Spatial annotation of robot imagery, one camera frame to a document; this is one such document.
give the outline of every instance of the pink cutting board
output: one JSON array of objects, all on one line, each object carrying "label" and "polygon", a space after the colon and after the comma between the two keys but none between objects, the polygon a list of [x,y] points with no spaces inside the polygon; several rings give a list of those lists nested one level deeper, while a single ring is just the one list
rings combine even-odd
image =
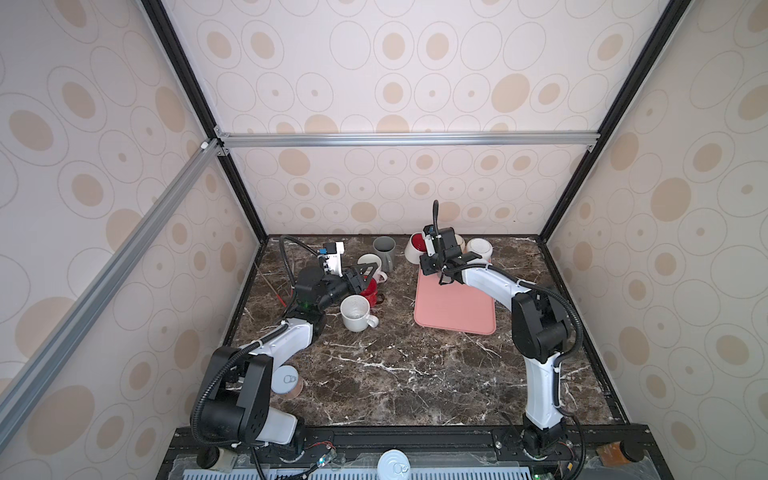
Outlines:
[{"label": "pink cutting board", "polygon": [[425,276],[419,269],[413,319],[421,326],[491,335],[496,331],[494,300],[459,282],[439,285],[440,274]]}]

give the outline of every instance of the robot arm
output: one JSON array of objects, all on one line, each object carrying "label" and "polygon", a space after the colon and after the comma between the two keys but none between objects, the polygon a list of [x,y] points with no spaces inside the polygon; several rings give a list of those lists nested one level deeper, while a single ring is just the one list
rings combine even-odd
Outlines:
[{"label": "robot arm", "polygon": [[571,333],[566,310],[544,289],[514,279],[476,253],[462,253],[453,229],[438,228],[437,209],[435,201],[433,223],[424,227],[427,252],[419,259],[422,272],[440,273],[440,283],[457,281],[473,286],[511,312],[512,340],[523,355],[528,379],[523,446],[532,458],[546,456],[565,434],[560,411],[560,361]]},{"label": "robot arm", "polygon": [[[318,264],[299,272],[291,302],[275,330],[240,348],[222,346],[214,351],[190,415],[198,442],[271,442],[290,445],[297,455],[303,451],[302,422],[269,407],[272,374],[317,340],[326,325],[328,306],[348,294],[361,293],[369,285],[378,265],[343,269],[343,251],[341,242],[326,243],[317,252]],[[228,389],[227,383],[239,383],[239,391]]]}]

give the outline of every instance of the patterned wallpaper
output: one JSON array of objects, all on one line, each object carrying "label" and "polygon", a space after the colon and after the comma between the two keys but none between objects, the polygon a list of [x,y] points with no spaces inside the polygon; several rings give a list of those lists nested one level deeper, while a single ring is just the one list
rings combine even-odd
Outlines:
[{"label": "patterned wallpaper", "polygon": [[584,145],[233,149],[269,233],[538,233]]},{"label": "patterned wallpaper", "polygon": [[223,130],[311,133],[594,129],[666,2],[165,5]]},{"label": "patterned wallpaper", "polygon": [[0,391],[199,147],[128,0],[0,5]]},{"label": "patterned wallpaper", "polygon": [[680,480],[768,471],[768,2],[699,2],[550,248]]},{"label": "patterned wallpaper", "polygon": [[214,160],[0,455],[1,480],[154,480],[256,255],[235,202]]}]

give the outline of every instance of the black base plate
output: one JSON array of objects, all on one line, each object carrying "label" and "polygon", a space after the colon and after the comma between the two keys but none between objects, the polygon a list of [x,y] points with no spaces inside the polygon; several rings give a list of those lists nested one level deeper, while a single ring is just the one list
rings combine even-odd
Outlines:
[{"label": "black base plate", "polygon": [[[346,461],[354,460],[360,454],[380,454],[390,449],[398,449],[405,454],[472,452],[486,458],[495,458],[500,462],[518,462],[520,465],[531,467],[534,473],[553,472],[559,462],[571,460],[568,447],[559,444],[555,452],[543,461],[529,458],[522,447],[509,437],[505,444],[497,449],[496,442],[504,438],[507,428],[506,425],[307,427],[306,445],[330,440],[335,445],[339,457],[344,455]],[[522,429],[519,425],[516,428],[518,431]],[[600,445],[631,439],[647,451],[662,480],[673,480],[672,473],[647,425],[584,425],[583,429],[589,457],[595,455],[594,450]],[[579,436],[572,425],[568,426],[568,439],[574,443],[574,451],[578,455]],[[176,457],[196,455],[198,448],[199,445],[192,438],[189,428],[178,429],[166,452],[157,480],[167,479]],[[247,453],[244,446],[239,450],[240,453]],[[257,454],[260,462],[272,467],[308,468],[325,452],[323,448],[314,448],[294,463],[283,461],[279,453],[271,448],[259,449]]]}]

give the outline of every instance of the aluminum rail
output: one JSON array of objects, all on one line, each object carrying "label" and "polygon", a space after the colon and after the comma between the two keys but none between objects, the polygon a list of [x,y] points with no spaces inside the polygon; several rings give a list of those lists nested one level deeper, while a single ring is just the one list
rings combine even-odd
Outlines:
[{"label": "aluminum rail", "polygon": [[128,275],[165,227],[170,217],[221,152],[218,141],[208,140],[187,162],[133,233],[78,298],[46,343],[26,363],[0,402],[0,452],[8,445],[38,400],[80,345],[88,330],[118,292]]},{"label": "aluminum rail", "polygon": [[228,134],[226,148],[238,147],[401,147],[406,145],[594,145],[596,131],[428,132],[400,134]]}]

